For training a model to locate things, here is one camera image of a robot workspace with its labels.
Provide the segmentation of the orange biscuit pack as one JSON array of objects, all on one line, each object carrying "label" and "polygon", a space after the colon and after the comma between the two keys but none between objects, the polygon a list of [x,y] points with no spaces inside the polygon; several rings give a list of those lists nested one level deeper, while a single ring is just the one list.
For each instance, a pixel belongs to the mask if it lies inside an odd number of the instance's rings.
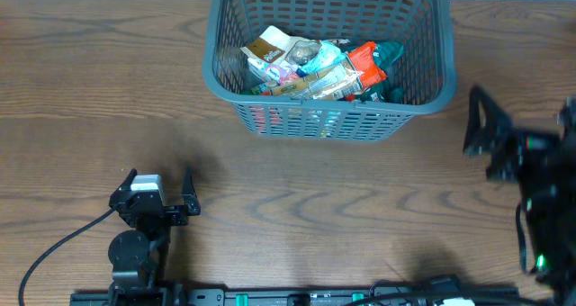
[{"label": "orange biscuit pack", "polygon": [[386,74],[374,62],[376,44],[368,41],[346,54],[339,63],[271,90],[271,96],[302,100],[337,101],[361,94],[382,82]]}]

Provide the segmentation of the Kleenex tissue multipack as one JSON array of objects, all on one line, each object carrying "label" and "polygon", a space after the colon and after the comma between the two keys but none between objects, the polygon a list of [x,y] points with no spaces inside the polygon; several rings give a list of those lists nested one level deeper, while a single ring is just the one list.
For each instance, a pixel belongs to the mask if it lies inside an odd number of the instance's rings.
[{"label": "Kleenex tissue multipack", "polygon": [[281,86],[300,78],[290,65],[267,63],[260,58],[248,58],[247,63],[248,69],[264,82],[274,81]]}]

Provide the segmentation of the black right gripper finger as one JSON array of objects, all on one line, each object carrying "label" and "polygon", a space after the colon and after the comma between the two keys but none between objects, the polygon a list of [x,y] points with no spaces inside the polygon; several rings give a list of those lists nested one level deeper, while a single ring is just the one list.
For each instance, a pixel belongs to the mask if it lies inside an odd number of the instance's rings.
[{"label": "black right gripper finger", "polygon": [[479,85],[469,95],[469,118],[463,142],[468,157],[492,154],[509,135],[512,120]]},{"label": "black right gripper finger", "polygon": [[574,96],[566,98],[564,106],[558,113],[557,122],[562,125],[566,131],[575,130],[576,99]]}]

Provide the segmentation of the beige paper pouch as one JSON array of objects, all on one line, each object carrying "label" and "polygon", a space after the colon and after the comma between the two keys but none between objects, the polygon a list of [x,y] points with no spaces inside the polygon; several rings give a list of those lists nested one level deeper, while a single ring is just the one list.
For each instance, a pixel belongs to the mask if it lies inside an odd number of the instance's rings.
[{"label": "beige paper pouch", "polygon": [[255,40],[242,47],[241,51],[249,58],[261,59],[266,63],[303,66],[315,59],[322,48],[327,49],[329,43],[339,50],[341,46],[350,44],[351,40],[310,40],[269,26]]}]

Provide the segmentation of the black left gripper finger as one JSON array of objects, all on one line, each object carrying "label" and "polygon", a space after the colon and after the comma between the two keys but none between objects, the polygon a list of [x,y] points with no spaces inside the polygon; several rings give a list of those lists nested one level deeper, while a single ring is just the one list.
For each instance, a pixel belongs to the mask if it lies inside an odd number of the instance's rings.
[{"label": "black left gripper finger", "polygon": [[126,178],[122,181],[121,185],[118,187],[118,191],[126,192],[131,190],[131,184],[134,178],[137,176],[138,172],[135,168],[133,168]]},{"label": "black left gripper finger", "polygon": [[184,172],[184,181],[181,196],[186,205],[198,206],[198,197],[193,185],[192,169],[188,167]]}]

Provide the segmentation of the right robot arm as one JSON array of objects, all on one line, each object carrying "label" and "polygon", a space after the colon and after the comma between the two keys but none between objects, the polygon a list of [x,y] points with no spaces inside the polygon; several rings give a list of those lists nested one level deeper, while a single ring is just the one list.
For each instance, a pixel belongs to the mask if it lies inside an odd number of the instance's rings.
[{"label": "right robot arm", "polygon": [[575,99],[557,116],[563,134],[516,127],[480,86],[469,95],[468,157],[490,156],[489,181],[517,184],[535,264],[530,273],[557,305],[575,303]]}]

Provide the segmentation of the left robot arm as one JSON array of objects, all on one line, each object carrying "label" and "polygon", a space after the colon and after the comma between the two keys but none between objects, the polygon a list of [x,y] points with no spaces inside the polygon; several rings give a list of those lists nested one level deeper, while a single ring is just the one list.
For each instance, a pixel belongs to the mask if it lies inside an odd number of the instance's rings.
[{"label": "left robot arm", "polygon": [[164,280],[171,229],[201,214],[192,170],[186,169],[182,203],[165,204],[160,175],[139,175],[132,169],[112,193],[109,205],[130,227],[108,248],[112,264],[111,305],[186,305],[185,288]]}]

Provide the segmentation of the light green small packet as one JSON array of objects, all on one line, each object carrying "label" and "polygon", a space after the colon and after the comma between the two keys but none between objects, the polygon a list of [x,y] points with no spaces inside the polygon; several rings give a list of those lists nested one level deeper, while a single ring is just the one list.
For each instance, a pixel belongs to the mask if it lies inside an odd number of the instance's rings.
[{"label": "light green small packet", "polygon": [[316,56],[300,66],[297,69],[297,74],[301,77],[311,75],[321,71],[324,68],[329,68],[346,57],[346,54],[334,43],[323,40],[320,43],[320,49]]}]

